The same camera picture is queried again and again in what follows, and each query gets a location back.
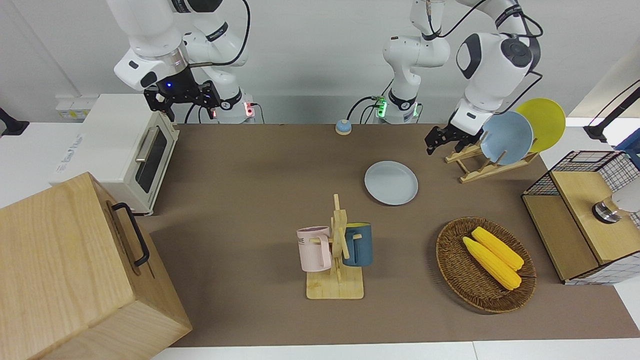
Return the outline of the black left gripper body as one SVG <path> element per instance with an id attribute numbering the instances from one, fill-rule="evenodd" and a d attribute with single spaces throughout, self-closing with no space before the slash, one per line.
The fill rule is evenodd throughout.
<path id="1" fill-rule="evenodd" d="M 469 134 L 451 123 L 448 123 L 448 125 L 444 127 L 444 132 L 446 142 L 455 142 L 457 147 L 476 144 L 483 136 L 483 129 L 478 130 L 475 134 Z"/>

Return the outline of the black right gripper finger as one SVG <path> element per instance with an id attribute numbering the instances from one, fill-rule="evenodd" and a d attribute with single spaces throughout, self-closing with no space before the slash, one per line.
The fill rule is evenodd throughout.
<path id="1" fill-rule="evenodd" d="M 175 121 L 175 114 L 172 109 L 174 101 L 162 95 L 158 88 L 144 89 L 144 98 L 151 111 L 164 114 L 170 122 Z"/>
<path id="2" fill-rule="evenodd" d="M 197 105 L 206 109 L 210 120 L 215 120 L 214 112 L 221 107 L 222 99 L 212 80 L 206 80 L 198 86 Z"/>

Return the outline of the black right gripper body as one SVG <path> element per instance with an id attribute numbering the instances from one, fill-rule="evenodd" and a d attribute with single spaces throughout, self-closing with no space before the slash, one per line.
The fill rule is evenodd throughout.
<path id="1" fill-rule="evenodd" d="M 156 82 L 160 93 L 166 98 L 171 98 L 174 104 L 197 104 L 198 86 L 189 67 Z"/>

